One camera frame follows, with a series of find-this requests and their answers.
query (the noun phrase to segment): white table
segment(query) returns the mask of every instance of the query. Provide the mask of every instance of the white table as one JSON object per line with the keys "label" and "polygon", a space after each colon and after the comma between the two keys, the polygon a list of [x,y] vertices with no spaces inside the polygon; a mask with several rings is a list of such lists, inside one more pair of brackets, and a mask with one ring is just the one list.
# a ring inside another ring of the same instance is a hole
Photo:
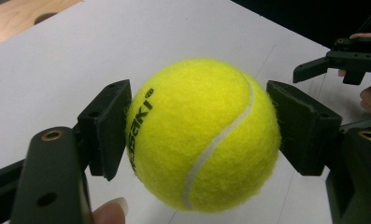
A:
{"label": "white table", "polygon": [[[23,159],[34,134],[73,127],[106,85],[129,78],[133,95],[161,68],[187,58],[226,61],[255,76],[292,84],[293,69],[328,51],[229,0],[85,0],[0,45],[0,168]],[[295,86],[343,116],[364,119],[359,92],[336,70]],[[332,223],[321,177],[301,176],[280,155],[261,193],[219,215],[175,211],[134,176],[127,156],[107,182],[87,171],[93,209],[128,200],[127,223]]]}

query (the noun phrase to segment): white seam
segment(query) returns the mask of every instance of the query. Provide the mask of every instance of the white seam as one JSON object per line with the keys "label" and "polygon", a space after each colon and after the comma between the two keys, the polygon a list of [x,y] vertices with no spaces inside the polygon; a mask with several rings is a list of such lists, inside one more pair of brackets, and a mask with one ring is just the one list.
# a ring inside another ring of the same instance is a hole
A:
{"label": "white seam", "polygon": [[214,153],[215,148],[234,130],[252,111],[252,105],[254,103],[254,93],[251,83],[250,85],[250,103],[246,106],[246,108],[243,110],[243,112],[237,116],[237,118],[228,126],[226,126],[222,132],[220,132],[217,136],[215,136],[210,144],[203,150],[203,152],[199,155],[199,157],[196,159],[196,162],[194,166],[191,168],[190,172],[186,176],[185,179],[185,186],[182,191],[182,202],[185,204],[185,206],[188,209],[193,209],[191,200],[190,200],[190,193],[191,193],[191,187],[192,184],[199,173],[199,171],[202,169],[203,165],[206,163],[208,158]]}

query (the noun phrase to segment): tennis ball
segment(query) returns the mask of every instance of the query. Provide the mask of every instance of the tennis ball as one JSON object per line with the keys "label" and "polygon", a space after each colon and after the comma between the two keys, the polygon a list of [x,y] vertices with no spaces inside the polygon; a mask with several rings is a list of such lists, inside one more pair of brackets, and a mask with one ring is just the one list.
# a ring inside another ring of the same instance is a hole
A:
{"label": "tennis ball", "polygon": [[129,107],[126,136],[133,169],[152,194],[206,213],[258,193],[280,144],[267,93],[213,59],[180,61],[151,77]]}

